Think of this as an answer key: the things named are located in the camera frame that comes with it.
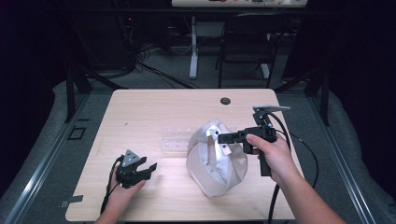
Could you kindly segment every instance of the dark background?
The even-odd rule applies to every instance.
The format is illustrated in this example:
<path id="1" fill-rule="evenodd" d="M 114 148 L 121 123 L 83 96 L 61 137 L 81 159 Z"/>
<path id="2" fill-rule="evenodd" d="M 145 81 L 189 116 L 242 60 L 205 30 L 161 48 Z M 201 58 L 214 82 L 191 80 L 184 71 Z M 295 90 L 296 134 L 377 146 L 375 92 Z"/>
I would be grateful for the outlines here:
<path id="1" fill-rule="evenodd" d="M 68 4 L 83 7 L 78 2 L 68 1 Z M 102 7 L 113 6 L 105 0 L 95 2 Z M 153 7 L 169 7 L 170 1 L 155 2 L 158 6 Z M 135 6 L 147 6 L 140 3 L 135 1 Z M 50 16 L 39 9 L 53 4 L 25 0 L 1 2 L 1 195 L 40 134 L 53 105 L 52 88 L 66 79 L 70 65 L 82 63 L 94 69 L 128 69 L 133 62 L 134 53 L 124 42 L 119 18 L 88 19 L 80 15 L 72 18 L 74 24 L 71 26 L 61 16 L 58 22 L 50 20 Z M 392 6 L 390 1 L 375 4 L 348 1 L 346 4 L 345 1 L 311 0 L 306 10 L 337 12 L 347 9 L 358 12 L 359 16 L 346 34 L 350 38 L 340 49 L 333 41 L 343 36 L 340 32 L 346 21 L 302 18 L 284 77 L 301 76 L 323 65 L 329 52 L 337 49 L 330 70 L 331 91 L 339 97 L 355 126 L 363 161 L 373 179 L 396 198 L 393 178 L 396 167 L 392 165 L 396 159 L 393 142 L 396 137 L 393 128 L 396 125 L 393 116 L 396 43 L 392 36 L 396 34 L 396 24 L 391 17 Z M 163 28 L 172 18 L 161 19 L 163 17 L 156 16 L 140 19 L 140 25 L 147 29 L 153 42 L 166 49 L 169 36 L 164 35 Z M 153 29 L 151 25 L 155 21 L 162 23 L 157 22 L 158 27 Z M 152 33 L 156 30 L 162 31 L 160 38 Z M 92 52 L 87 52 L 78 41 L 82 36 L 91 45 Z M 98 43 L 103 41 L 111 44 L 100 46 Z"/>

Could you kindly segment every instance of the wooden table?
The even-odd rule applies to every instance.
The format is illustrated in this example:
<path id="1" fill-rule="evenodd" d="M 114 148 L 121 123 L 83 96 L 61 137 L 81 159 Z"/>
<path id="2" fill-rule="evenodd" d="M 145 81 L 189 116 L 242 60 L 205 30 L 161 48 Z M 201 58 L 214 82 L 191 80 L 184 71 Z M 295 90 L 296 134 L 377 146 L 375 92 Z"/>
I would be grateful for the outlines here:
<path id="1" fill-rule="evenodd" d="M 221 104 L 222 97 L 228 97 L 231 103 Z M 278 105 L 278 101 L 272 90 L 115 91 L 74 193 L 83 195 L 83 200 L 70 203 L 67 220 L 92 221 L 99 217 L 112 163 L 128 148 L 148 157 L 141 169 L 155 162 L 158 167 L 121 220 L 267 219 L 276 183 L 260 176 L 257 156 L 247 155 L 244 181 L 215 198 L 200 191 L 186 168 L 187 142 L 196 129 L 212 119 L 220 119 L 234 132 L 253 127 L 254 105 Z M 281 112 L 276 115 L 284 122 Z M 301 172 L 293 148 L 292 156 Z M 274 219 L 294 219 L 282 192 L 276 200 Z"/>

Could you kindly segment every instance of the cable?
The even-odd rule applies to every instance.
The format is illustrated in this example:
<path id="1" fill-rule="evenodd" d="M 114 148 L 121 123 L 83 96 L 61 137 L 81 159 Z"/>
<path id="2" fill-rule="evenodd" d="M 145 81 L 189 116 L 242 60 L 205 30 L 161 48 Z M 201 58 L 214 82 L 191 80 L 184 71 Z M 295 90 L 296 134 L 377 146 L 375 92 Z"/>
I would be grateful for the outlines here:
<path id="1" fill-rule="evenodd" d="M 189 22 L 187 21 L 186 17 L 183 17 L 183 19 L 184 19 L 184 22 L 186 22 L 187 28 L 189 28 L 189 31 L 191 33 L 191 28 L 190 28 Z"/>
<path id="2" fill-rule="evenodd" d="M 199 43 L 197 43 L 197 46 L 198 45 L 201 45 L 202 43 L 204 43 L 206 40 L 207 40 L 208 38 L 207 37 L 205 37 L 203 40 L 201 40 Z M 185 50 L 185 51 L 183 51 L 183 52 L 178 52 L 178 51 L 176 51 L 175 49 L 179 49 L 179 48 L 188 48 L 187 50 Z M 188 53 L 190 50 L 191 50 L 191 48 L 192 48 L 192 45 L 189 45 L 189 46 L 171 46 L 171 50 L 172 50 L 172 52 L 174 52 L 175 54 L 178 54 L 178 55 L 182 55 L 182 54 L 185 54 L 185 53 Z"/>
<path id="3" fill-rule="evenodd" d="M 183 86 L 183 87 L 185 87 L 185 88 L 188 88 L 188 89 L 195 89 L 195 88 L 200 89 L 199 86 L 197 86 L 197 85 L 195 85 L 195 84 L 193 84 L 193 83 L 190 83 L 190 82 L 188 82 L 188 81 L 184 81 L 184 80 L 179 79 L 179 78 L 176 78 L 176 77 L 172 77 L 172 76 L 170 76 L 170 75 L 167 75 L 167 74 L 165 74 L 164 72 L 162 72 L 162 71 L 160 71 L 160 70 L 157 70 L 157 69 L 155 69 L 155 68 L 153 68 L 153 67 L 150 67 L 150 66 L 148 66 L 148 65 L 146 65 L 146 64 L 143 64 L 143 63 L 141 63 L 141 62 L 137 62 L 137 63 L 140 64 L 144 70 L 149 71 L 149 72 L 151 72 L 151 73 L 153 73 L 153 74 L 156 74 L 156 75 L 159 76 L 159 77 L 168 78 L 168 79 L 170 79 L 170 80 L 176 82 L 177 84 L 179 84 L 179 85 L 181 85 L 181 86 Z"/>
<path id="4" fill-rule="evenodd" d="M 318 176 L 319 176 L 319 164 L 318 164 L 318 158 L 317 155 L 315 154 L 314 150 L 312 150 L 311 147 L 308 146 L 308 144 L 306 142 L 303 141 L 303 139 L 301 139 L 300 137 L 298 137 L 297 135 L 293 134 L 293 133 L 289 133 L 291 136 L 297 138 L 307 149 L 308 151 L 311 153 L 312 157 L 314 157 L 315 160 L 315 165 L 317 167 L 317 172 L 315 174 L 315 179 L 314 179 L 314 183 L 312 183 L 312 188 L 315 188 L 315 185 L 317 184 L 318 181 Z"/>
<path id="5" fill-rule="evenodd" d="M 282 132 L 284 133 L 285 137 L 286 137 L 286 143 L 288 144 L 289 149 L 290 148 L 290 139 L 289 139 L 289 135 L 288 132 L 286 131 L 286 127 L 285 125 L 283 125 L 282 121 L 272 112 L 267 112 L 269 116 L 273 117 L 276 122 L 280 125 L 280 128 L 282 129 Z"/>
<path id="6" fill-rule="evenodd" d="M 118 72 L 116 74 L 111 74 L 111 75 L 103 75 L 103 74 L 101 74 L 101 77 L 105 77 L 107 79 L 112 79 L 112 78 L 116 78 L 116 77 L 124 77 L 124 76 L 130 74 L 133 71 L 134 71 L 134 68 L 130 67 L 130 68 L 127 68 L 127 69 L 125 69 L 125 70 L 123 70 L 121 72 Z"/>
<path id="7" fill-rule="evenodd" d="M 274 214 L 274 208 L 275 208 L 275 203 L 276 203 L 276 198 L 277 198 L 277 194 L 279 193 L 280 187 L 278 184 L 275 185 L 275 189 L 274 189 L 274 193 L 273 193 L 273 197 L 271 199 L 271 204 L 270 204 L 270 211 L 268 214 L 268 224 L 272 223 L 272 219 L 273 219 L 273 214 Z"/>
<path id="8" fill-rule="evenodd" d="M 174 89 L 176 89 L 176 86 L 174 86 L 172 83 L 170 83 L 168 80 L 166 80 L 164 77 L 159 76 L 164 82 L 168 83 L 169 86 L 173 87 Z"/>
<path id="9" fill-rule="evenodd" d="M 110 190 L 111 188 L 111 180 L 113 179 L 113 174 L 114 174 L 114 168 L 116 167 L 117 162 L 121 162 L 123 160 L 124 156 L 120 156 L 116 159 L 116 161 L 114 161 L 113 166 L 111 167 L 111 171 L 110 171 L 110 175 L 108 177 L 108 183 L 107 183 L 107 187 L 106 187 L 106 195 L 105 198 L 103 199 L 102 202 L 102 207 L 100 209 L 100 214 L 102 215 L 102 213 L 105 211 L 107 202 L 108 202 L 108 197 L 110 197 L 110 194 L 113 192 L 113 190 L 116 188 L 117 185 L 119 185 L 120 183 L 117 183 L 116 186 L 114 186 L 114 188 L 112 190 Z"/>

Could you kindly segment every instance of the hand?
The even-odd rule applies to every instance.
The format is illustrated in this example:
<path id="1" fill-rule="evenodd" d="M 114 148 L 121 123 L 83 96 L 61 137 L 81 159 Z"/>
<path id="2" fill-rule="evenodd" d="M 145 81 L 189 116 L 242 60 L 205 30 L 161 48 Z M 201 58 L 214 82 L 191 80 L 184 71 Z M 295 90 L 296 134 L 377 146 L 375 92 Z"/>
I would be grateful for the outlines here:
<path id="1" fill-rule="evenodd" d="M 271 168 L 271 177 L 276 183 L 281 184 L 282 179 L 291 175 L 300 175 L 291 157 L 288 144 L 279 133 L 276 134 L 274 143 L 265 141 L 254 134 L 248 134 L 247 141 L 257 148 L 255 154 L 258 154 L 258 150 L 264 152 L 265 160 Z"/>
<path id="2" fill-rule="evenodd" d="M 120 216 L 128 208 L 132 198 L 146 184 L 146 180 L 142 180 L 128 189 L 123 188 L 117 183 L 116 180 L 117 169 L 118 166 L 116 166 L 114 169 L 110 190 L 112 190 L 114 187 L 115 188 L 108 198 L 104 213 L 96 220 L 95 223 L 116 223 Z"/>

